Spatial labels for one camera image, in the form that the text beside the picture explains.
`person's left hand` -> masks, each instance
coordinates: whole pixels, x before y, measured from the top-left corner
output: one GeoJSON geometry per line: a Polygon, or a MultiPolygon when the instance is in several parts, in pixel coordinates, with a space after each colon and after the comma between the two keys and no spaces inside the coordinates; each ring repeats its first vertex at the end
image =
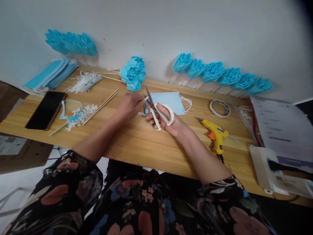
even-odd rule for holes
{"type": "Polygon", "coordinates": [[[146,103],[144,97],[138,93],[125,93],[117,111],[116,116],[123,122],[135,117],[146,103]]]}

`white scissors handle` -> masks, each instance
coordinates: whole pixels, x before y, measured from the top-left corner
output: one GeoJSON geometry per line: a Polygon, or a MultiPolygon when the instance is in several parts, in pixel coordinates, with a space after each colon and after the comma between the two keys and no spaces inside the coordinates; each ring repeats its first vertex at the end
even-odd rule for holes
{"type": "MultiPolygon", "coordinates": [[[[154,107],[155,107],[155,109],[158,111],[158,113],[160,114],[160,116],[164,119],[164,121],[166,122],[166,124],[168,125],[168,126],[170,126],[173,122],[174,122],[174,112],[173,112],[173,110],[169,107],[169,106],[167,106],[166,104],[161,104],[162,106],[164,106],[167,110],[168,110],[168,112],[170,113],[170,120],[164,115],[164,113],[162,113],[159,109],[158,109],[158,107],[157,107],[157,104],[154,104],[154,107]]],[[[152,116],[153,116],[153,119],[154,119],[154,122],[155,122],[155,124],[156,124],[156,126],[157,126],[157,129],[154,129],[154,127],[153,127],[153,125],[151,125],[152,126],[152,128],[154,129],[154,130],[156,130],[156,131],[160,131],[162,128],[160,127],[160,124],[159,124],[159,121],[158,121],[158,119],[157,119],[157,117],[156,117],[156,114],[155,114],[155,112],[154,112],[154,109],[153,108],[150,108],[150,112],[152,113],[152,116]]]]}

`yellow glue gun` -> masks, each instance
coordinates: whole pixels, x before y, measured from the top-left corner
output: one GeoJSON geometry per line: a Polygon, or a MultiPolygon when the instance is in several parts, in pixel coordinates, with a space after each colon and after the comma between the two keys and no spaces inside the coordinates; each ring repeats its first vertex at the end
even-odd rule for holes
{"type": "Polygon", "coordinates": [[[217,155],[221,155],[223,153],[223,137],[228,136],[228,131],[223,130],[218,125],[216,125],[213,122],[210,122],[206,119],[202,119],[202,118],[198,118],[198,117],[196,117],[196,119],[198,119],[204,127],[206,127],[207,129],[209,129],[211,131],[211,133],[208,135],[208,137],[210,139],[214,140],[214,147],[212,149],[212,152],[217,154],[217,155]]]}

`smartphone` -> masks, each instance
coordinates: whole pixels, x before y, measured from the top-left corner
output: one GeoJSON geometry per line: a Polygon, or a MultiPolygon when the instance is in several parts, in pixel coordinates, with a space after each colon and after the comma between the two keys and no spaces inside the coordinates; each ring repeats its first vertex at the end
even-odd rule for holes
{"type": "Polygon", "coordinates": [[[63,92],[48,91],[25,128],[49,130],[66,96],[63,92]]]}

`roll of tape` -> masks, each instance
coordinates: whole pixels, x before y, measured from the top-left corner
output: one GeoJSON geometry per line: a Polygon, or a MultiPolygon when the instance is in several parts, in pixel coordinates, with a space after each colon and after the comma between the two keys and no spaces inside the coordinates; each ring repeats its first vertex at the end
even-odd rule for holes
{"type": "Polygon", "coordinates": [[[226,103],[224,103],[223,101],[219,101],[219,100],[213,100],[213,101],[210,103],[210,109],[211,109],[212,113],[214,113],[216,116],[218,116],[218,117],[220,117],[220,118],[226,118],[226,117],[228,117],[228,116],[231,114],[231,109],[229,108],[229,106],[228,106],[226,103]],[[218,114],[218,113],[212,108],[212,105],[213,105],[214,103],[219,103],[219,104],[223,105],[224,108],[225,108],[226,111],[227,111],[227,114],[226,114],[225,116],[222,116],[222,115],[218,114]]]}

